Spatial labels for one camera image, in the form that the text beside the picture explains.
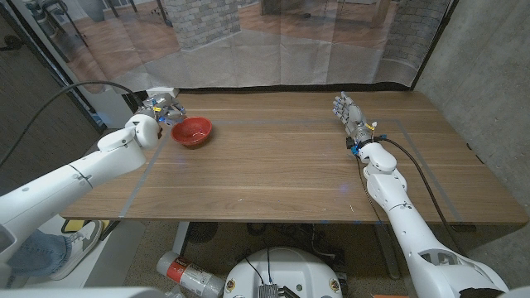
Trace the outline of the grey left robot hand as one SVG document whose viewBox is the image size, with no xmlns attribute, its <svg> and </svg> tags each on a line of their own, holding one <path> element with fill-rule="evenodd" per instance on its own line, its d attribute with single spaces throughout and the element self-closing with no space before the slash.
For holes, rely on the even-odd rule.
<svg viewBox="0 0 530 298">
<path fill-rule="evenodd" d="M 185 108 L 177 98 L 169 93 L 149 97 L 142 103 L 138 113 L 155 118 L 159 123 L 164 123 L 167 126 L 173 126 L 186 119 Z"/>
</svg>

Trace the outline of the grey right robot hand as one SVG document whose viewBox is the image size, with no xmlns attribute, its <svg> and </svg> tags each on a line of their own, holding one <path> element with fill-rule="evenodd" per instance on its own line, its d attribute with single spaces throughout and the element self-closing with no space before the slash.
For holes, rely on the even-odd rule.
<svg viewBox="0 0 530 298">
<path fill-rule="evenodd" d="M 348 149 L 360 149 L 373 138 L 373 130 L 360 107 L 344 91 L 333 101 L 333 114 L 344 124 L 346 146 Z"/>
</svg>

